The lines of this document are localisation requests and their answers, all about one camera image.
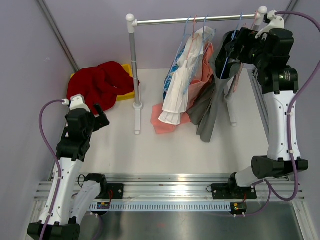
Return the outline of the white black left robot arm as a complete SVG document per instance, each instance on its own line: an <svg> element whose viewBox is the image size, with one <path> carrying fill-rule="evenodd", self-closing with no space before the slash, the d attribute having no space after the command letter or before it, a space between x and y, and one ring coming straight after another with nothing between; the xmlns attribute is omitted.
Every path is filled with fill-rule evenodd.
<svg viewBox="0 0 320 240"><path fill-rule="evenodd" d="M108 183L100 173L84 176L80 191L74 193L92 134L110 122L98 103L94 104L98 116L83 102L73 100L69 108L65 116L67 126L53 153L57 170L49 196L39 220L27 228L27 234L34 240L77 240L81 222L95 199L102 200L97 210L110 210L113 200L123 199L124 184Z"/></svg>

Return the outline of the blue hanger salmon skirt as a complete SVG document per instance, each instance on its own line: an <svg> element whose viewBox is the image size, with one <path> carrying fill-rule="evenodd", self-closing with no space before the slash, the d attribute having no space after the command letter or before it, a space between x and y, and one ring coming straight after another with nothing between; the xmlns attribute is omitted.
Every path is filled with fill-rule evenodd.
<svg viewBox="0 0 320 240"><path fill-rule="evenodd" d="M210 42L216 34L215 29L209 28L209 30L207 30L206 21L208 17L209 15L207 15L203 19L203 27L196 32L198 36L196 36L194 39L190 54L188 56L188 60L187 60L187 54L185 55L184 61L186 61L186 66L188 70L191 70L191 71L190 71L189 77L187 78L185 88L183 90L184 95L187 93L187 90L189 89L189 86L192 80L194 79L194 77L197 76L199 72L199 67L202 68L202 59L203 59L203 55L207 51L205 48L207 42ZM184 51L189 49L189 47L187 46L188 46L188 43L186 43Z"/></svg>

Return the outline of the salmon pink skirt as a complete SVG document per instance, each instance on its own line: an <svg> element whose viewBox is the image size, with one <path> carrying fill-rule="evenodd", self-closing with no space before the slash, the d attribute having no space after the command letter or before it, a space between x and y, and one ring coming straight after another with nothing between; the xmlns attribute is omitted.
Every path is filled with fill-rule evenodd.
<svg viewBox="0 0 320 240"><path fill-rule="evenodd" d="M202 89L205 88L205 85L208 85L208 83L212 82L213 70L210 67L209 59L214 53L213 44L207 43L205 45L205 50L206 52L202 57L202 67L200 67L199 69L200 73L198 73L197 76L193 78L190 86L188 87L189 98L188 98L187 110L189 110L193 106L196 98L199 96L200 92L203 91ZM150 119L150 122L153 125L155 133L158 135L171 133L177 127L177 125L164 123L159 120L159 116L162 113L162 107L163 107L162 103L154 105L152 107L152 114Z"/></svg>

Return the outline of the silver white clothes rack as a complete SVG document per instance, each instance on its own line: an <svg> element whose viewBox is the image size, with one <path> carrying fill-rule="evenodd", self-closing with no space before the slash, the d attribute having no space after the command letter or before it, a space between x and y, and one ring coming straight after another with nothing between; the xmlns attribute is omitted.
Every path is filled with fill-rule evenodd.
<svg viewBox="0 0 320 240"><path fill-rule="evenodd" d="M194 17L177 18L163 20L138 21L133 14L126 15L127 29L129 34L131 65L133 73L133 84L135 92L135 134L141 132L141 110L143 104L140 99L140 87L137 71L135 28L140 25L174 24L189 22L213 22L254 19L252 30L257 30L263 22L264 15L268 12L266 6L261 6L254 15L224 16L224 17ZM203 25L198 31L193 30L191 35L184 34L177 50L173 64L164 81L164 91L162 93L162 104L156 113L156 123L164 128L175 128L182 123L183 117L187 116L187 110L191 108L197 91L193 91L194 83L203 78L209 79L211 73L205 74L204 69L211 69L209 58L214 54L211 51L212 39L216 30Z"/></svg>

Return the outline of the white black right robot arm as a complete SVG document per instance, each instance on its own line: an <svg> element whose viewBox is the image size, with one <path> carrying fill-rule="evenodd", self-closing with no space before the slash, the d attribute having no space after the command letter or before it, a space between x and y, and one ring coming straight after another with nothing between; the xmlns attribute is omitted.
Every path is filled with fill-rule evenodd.
<svg viewBox="0 0 320 240"><path fill-rule="evenodd" d="M251 165L233 173L227 183L212 184L214 199L255 199L257 184L297 177L309 168L297 143L295 106L301 90L298 72L288 64L293 45L293 33L280 27L263 33L243 27L224 35L213 65L222 80L235 76L239 64L255 66L268 114L268 151L254 156Z"/></svg>

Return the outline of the blue hanger floral skirt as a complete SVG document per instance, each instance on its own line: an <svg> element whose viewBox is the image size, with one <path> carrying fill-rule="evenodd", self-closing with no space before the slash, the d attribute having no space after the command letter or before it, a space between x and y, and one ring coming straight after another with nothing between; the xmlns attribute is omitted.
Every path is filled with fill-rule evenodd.
<svg viewBox="0 0 320 240"><path fill-rule="evenodd" d="M187 34L187 24L188 24L190 18L191 18L191 16L189 16L189 17L187 18L187 20L186 20L186 22L185 22L185 24L184 24L183 37L182 37L181 43L180 43L180 45L179 45L179 47L178 47L178 50L177 50L176 54L178 53L178 51L179 51L182 47L184 47L186 38L187 38L187 36L189 35L189 34Z"/></svg>

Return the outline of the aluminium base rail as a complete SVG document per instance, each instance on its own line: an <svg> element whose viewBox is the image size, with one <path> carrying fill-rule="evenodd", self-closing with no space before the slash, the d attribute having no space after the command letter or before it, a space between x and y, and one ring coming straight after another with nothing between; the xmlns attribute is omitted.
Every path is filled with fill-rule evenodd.
<svg viewBox="0 0 320 240"><path fill-rule="evenodd" d="M124 174L103 173L109 184L124 184L124 202L205 202L212 201L211 184L225 184L230 173L202 174ZM275 191L288 198L294 191L294 182L289 178L268 179ZM46 201L52 181L41 181L34 201ZM256 200L267 200L268 185L260 183L255 187Z"/></svg>

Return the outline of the blue wire hanger grey skirt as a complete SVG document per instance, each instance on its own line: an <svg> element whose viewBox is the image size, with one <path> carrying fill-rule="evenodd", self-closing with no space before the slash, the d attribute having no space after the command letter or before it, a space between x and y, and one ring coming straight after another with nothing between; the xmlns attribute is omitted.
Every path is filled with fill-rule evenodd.
<svg viewBox="0 0 320 240"><path fill-rule="evenodd" d="M239 28L239 25L241 23L242 18L243 18L243 12L241 12L238 24L237 24L236 28L234 29L234 31L233 31L233 33L231 35L231 41L233 41L235 39L235 36L236 36L237 30ZM225 59L224 65L223 65L223 69L221 71L221 75L220 75L221 79L223 78L227 63L229 61L230 52L231 52L231 50L226 50L226 59Z"/></svg>

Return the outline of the white pleated skirt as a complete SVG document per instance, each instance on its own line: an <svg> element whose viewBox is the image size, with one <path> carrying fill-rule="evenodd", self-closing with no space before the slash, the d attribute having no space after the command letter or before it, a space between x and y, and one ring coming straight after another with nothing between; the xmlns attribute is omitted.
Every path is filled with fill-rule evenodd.
<svg viewBox="0 0 320 240"><path fill-rule="evenodd" d="M188 38L187 48L192 41L192 35ZM178 59L177 64L179 68L173 74L169 89L167 91L165 100L163 100L162 113L158 120L171 125L179 125L183 114L187 111L189 100L189 89L186 94L183 94L186 86L187 78L190 75L190 71L187 68L187 62L185 61L188 50L184 51L181 57Z"/></svg>

